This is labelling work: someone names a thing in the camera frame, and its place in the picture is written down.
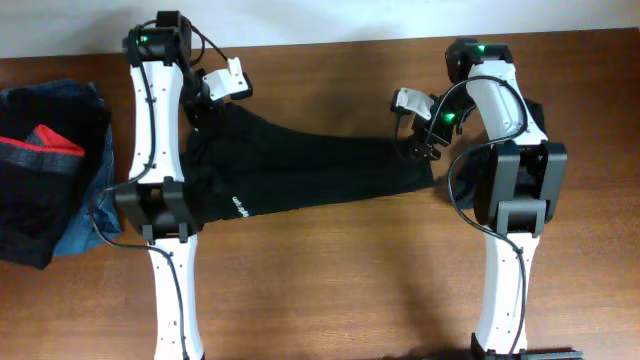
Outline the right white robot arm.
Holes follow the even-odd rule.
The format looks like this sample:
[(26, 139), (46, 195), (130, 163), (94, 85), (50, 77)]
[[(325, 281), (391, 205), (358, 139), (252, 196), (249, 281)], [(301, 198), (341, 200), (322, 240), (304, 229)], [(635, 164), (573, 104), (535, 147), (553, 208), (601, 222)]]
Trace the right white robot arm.
[(555, 213), (568, 163), (564, 144), (553, 143), (535, 121), (521, 94), (507, 45), (458, 38), (446, 50), (451, 87), (442, 95), (402, 88), (392, 109), (414, 118), (408, 147), (411, 162), (436, 161), (441, 148), (478, 111), (485, 143), (458, 155), (448, 172), (486, 155), (474, 179), (473, 214), (464, 221), (482, 232), (486, 270), (480, 320), (471, 335), (469, 359), (580, 359), (572, 348), (528, 347), (526, 306), (530, 271), (544, 227)]

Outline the black t-shirt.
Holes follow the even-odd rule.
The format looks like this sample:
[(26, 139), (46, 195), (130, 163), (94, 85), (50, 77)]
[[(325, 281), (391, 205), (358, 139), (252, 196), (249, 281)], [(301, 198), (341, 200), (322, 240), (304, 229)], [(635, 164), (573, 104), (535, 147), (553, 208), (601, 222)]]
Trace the black t-shirt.
[(181, 155), (185, 193), (205, 222), (430, 188), (427, 163), (402, 161), (387, 139), (295, 131), (233, 103), (198, 113)]

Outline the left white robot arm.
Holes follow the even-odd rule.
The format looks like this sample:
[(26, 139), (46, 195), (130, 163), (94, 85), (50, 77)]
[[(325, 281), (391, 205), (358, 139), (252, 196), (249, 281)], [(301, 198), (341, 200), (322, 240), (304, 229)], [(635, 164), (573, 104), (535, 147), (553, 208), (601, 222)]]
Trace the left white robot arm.
[(141, 235), (154, 275), (157, 359), (202, 359), (195, 254), (202, 225), (189, 206), (179, 151), (179, 112), (209, 100), (193, 69), (191, 22), (178, 11), (131, 29), (124, 39), (135, 98), (135, 147), (116, 202)]

